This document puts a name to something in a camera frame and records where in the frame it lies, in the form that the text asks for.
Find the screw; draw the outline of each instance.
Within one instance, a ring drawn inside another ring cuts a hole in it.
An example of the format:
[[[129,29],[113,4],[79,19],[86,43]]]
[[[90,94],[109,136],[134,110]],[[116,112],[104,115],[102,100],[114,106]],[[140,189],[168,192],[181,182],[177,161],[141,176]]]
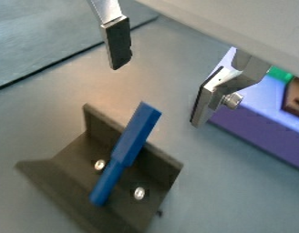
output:
[[[223,105],[225,105],[229,109],[236,109],[241,102],[241,99],[243,96],[235,92],[224,96]]]
[[[102,171],[102,169],[105,168],[105,161],[102,159],[97,160],[96,164],[94,164],[94,169],[97,171]]]
[[[144,188],[142,187],[137,187],[134,189],[134,199],[141,200],[144,198]]]

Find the gray table surface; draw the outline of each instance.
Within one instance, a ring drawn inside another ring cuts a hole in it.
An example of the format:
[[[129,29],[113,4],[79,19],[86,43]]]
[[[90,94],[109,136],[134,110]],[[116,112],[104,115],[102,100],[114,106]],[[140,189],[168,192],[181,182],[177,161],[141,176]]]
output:
[[[164,17],[132,42],[117,71],[100,46],[0,91],[0,233],[82,232],[13,166],[54,156],[83,132],[86,102],[125,125],[141,100],[162,111],[148,140],[184,164],[148,233],[299,233],[299,171],[215,126],[188,123],[228,46]]]
[[[132,0],[120,6],[130,27],[157,16]],[[0,86],[100,43],[86,0],[0,1]]]

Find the metal clamp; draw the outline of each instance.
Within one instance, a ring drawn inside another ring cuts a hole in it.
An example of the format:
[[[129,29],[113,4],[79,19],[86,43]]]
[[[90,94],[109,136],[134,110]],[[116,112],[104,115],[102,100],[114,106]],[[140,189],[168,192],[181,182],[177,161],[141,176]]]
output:
[[[118,69],[132,57],[129,19],[122,15],[117,0],[87,0],[101,22],[101,37],[106,46],[109,66]]]
[[[235,53],[231,65],[235,69],[220,66],[198,88],[189,119],[193,127],[207,122],[221,105],[237,108],[243,96],[236,91],[259,83],[271,67],[240,50]]]

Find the screw head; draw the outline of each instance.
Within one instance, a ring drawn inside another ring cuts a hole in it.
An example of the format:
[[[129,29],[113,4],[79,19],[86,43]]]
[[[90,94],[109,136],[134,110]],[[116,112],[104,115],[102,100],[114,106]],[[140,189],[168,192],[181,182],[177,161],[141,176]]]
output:
[[[102,159],[97,160],[96,164],[94,164],[94,169],[97,171],[102,171],[102,169],[105,168],[105,161]]]
[[[224,99],[223,99],[223,104],[229,108],[229,109],[236,109],[240,102],[241,102],[241,99],[243,99],[243,96],[235,92],[229,95],[225,95],[224,96]]]
[[[136,199],[136,200],[141,200],[141,199],[144,198],[144,188],[142,188],[142,187],[137,187],[137,188],[134,189],[134,194],[133,194],[133,196],[134,196],[134,199]]]

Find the purple block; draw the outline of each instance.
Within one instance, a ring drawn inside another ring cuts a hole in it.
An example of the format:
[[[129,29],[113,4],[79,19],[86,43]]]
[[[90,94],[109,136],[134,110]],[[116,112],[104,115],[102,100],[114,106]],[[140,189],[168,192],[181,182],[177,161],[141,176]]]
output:
[[[211,122],[299,167],[299,117],[280,110],[283,92],[284,83],[265,76],[239,91],[237,110],[223,106]]]

